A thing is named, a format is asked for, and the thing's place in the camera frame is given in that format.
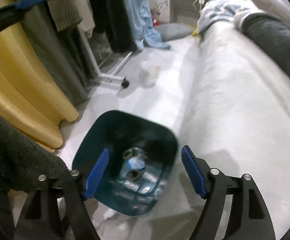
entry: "clothing rack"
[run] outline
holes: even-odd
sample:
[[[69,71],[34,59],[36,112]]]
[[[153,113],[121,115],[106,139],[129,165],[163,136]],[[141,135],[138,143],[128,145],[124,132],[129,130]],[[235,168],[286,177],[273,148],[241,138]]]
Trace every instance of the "clothing rack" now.
[[[84,31],[78,26],[78,30],[79,30],[79,34],[81,36],[81,39],[83,40],[84,46],[87,50],[88,56],[93,64],[93,67],[95,69],[96,75],[99,78],[108,78],[110,80],[119,80],[121,81],[121,86],[123,88],[127,88],[129,86],[129,81],[126,79],[126,77],[121,77],[121,76],[117,76],[116,74],[120,71],[120,69],[126,64],[126,62],[128,61],[130,55],[132,54],[132,51],[129,52],[127,54],[127,56],[122,60],[122,62],[120,62],[117,67],[114,69],[114,71],[111,74],[106,74],[100,71],[100,66],[109,58],[107,58],[106,60],[104,60],[100,65],[97,64],[97,61],[94,57],[93,51],[89,45],[88,39],[84,33]]]

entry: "white sheet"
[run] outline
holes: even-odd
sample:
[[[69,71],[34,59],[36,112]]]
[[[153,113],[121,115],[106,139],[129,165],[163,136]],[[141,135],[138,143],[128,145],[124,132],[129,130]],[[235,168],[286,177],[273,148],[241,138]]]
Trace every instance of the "white sheet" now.
[[[225,174],[253,176],[280,239],[290,226],[290,80],[230,23],[214,24],[201,49],[188,144]]]

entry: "dark teal bin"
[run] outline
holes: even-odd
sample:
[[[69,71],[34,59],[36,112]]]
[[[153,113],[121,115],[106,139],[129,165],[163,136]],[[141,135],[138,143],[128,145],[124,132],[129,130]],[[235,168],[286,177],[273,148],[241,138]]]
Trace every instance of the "dark teal bin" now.
[[[121,178],[126,149],[138,148],[145,155],[141,179]],[[95,160],[104,148],[109,162],[94,195],[95,199],[128,216],[142,215],[152,209],[163,192],[178,149],[174,134],[166,127],[121,111],[102,114],[90,128],[72,163],[79,170]]]

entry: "metal screw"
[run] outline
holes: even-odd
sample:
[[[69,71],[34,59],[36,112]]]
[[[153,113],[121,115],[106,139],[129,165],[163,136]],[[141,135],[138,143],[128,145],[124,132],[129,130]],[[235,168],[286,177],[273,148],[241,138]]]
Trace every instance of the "metal screw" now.
[[[211,169],[211,174],[218,175],[220,171],[218,169]]]
[[[73,177],[78,176],[78,174],[79,174],[79,171],[78,170],[72,170],[70,172],[70,175],[72,175]]]
[[[249,175],[249,174],[244,174],[244,179],[251,180],[252,179],[252,176]]]
[[[38,177],[39,181],[44,181],[46,179],[46,175],[42,174]]]

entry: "dark green garment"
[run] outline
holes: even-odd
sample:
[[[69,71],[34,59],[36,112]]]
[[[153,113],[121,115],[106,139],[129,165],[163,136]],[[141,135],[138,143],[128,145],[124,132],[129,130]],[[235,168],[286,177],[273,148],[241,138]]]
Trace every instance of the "dark green garment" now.
[[[84,102],[93,66],[77,27],[57,33],[46,3],[27,12],[21,25],[40,61],[62,92],[73,105]]]

